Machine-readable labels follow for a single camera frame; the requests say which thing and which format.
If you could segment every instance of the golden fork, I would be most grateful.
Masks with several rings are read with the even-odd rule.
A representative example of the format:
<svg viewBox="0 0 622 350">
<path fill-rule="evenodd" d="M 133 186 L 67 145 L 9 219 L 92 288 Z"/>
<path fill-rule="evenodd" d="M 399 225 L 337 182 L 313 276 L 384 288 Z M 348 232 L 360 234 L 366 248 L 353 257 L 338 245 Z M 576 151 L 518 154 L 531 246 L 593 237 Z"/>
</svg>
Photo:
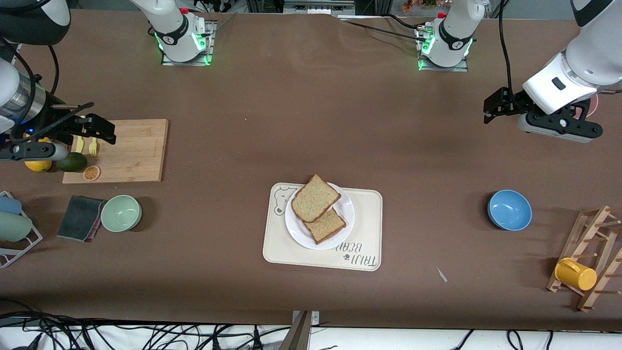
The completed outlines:
<svg viewBox="0 0 622 350">
<path fill-rule="evenodd" d="M 97 139 L 93 138 L 93 141 L 91 141 L 91 144 L 88 145 L 88 152 L 91 154 L 91 157 L 97 157 Z"/>
<path fill-rule="evenodd" d="M 83 149 L 84 149 L 84 139 L 82 138 L 82 136 L 78 136 L 78 141 L 76 141 L 76 152 L 82 153 Z"/>
</svg>

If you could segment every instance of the mint green bowl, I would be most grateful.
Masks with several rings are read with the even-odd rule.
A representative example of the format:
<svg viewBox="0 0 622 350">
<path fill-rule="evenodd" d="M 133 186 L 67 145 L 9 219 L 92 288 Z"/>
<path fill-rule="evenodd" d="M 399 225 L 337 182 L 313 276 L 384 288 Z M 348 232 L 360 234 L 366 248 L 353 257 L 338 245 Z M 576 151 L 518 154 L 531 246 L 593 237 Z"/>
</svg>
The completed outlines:
<svg viewBox="0 0 622 350">
<path fill-rule="evenodd" d="M 110 232 L 131 230 L 142 217 L 141 205 L 131 196 L 121 194 L 106 203 L 101 211 L 101 224 Z"/>
</svg>

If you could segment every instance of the blue bowl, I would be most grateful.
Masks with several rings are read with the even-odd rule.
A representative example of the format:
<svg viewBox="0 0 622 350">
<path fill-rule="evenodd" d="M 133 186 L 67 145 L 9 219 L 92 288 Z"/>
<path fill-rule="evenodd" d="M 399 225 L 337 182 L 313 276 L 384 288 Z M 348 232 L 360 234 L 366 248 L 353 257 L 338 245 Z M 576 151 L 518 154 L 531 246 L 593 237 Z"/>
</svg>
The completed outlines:
<svg viewBox="0 0 622 350">
<path fill-rule="evenodd" d="M 493 195 L 488 203 L 490 220 L 504 230 L 520 231 L 531 222 L 531 206 L 524 195 L 510 189 Z"/>
</svg>

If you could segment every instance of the yellow mug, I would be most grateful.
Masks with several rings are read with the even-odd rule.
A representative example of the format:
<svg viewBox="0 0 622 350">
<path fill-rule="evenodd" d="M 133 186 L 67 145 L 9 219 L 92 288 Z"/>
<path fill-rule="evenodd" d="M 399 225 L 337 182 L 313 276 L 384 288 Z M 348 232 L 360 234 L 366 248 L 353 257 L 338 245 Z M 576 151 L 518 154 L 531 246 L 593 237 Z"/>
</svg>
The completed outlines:
<svg viewBox="0 0 622 350">
<path fill-rule="evenodd" d="M 555 278 L 581 290 L 589 290 L 596 284 L 596 271 L 571 258 L 559 260 L 555 266 Z"/>
</svg>

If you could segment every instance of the green cup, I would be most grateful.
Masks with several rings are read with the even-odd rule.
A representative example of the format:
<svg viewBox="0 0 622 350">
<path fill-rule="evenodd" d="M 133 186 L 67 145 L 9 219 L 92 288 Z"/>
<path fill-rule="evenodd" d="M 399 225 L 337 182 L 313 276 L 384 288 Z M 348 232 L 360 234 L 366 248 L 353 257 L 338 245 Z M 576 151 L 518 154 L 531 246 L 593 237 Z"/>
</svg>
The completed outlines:
<svg viewBox="0 0 622 350">
<path fill-rule="evenodd" d="M 25 216 L 0 212 L 0 239 L 17 242 L 28 236 L 32 220 Z"/>
</svg>

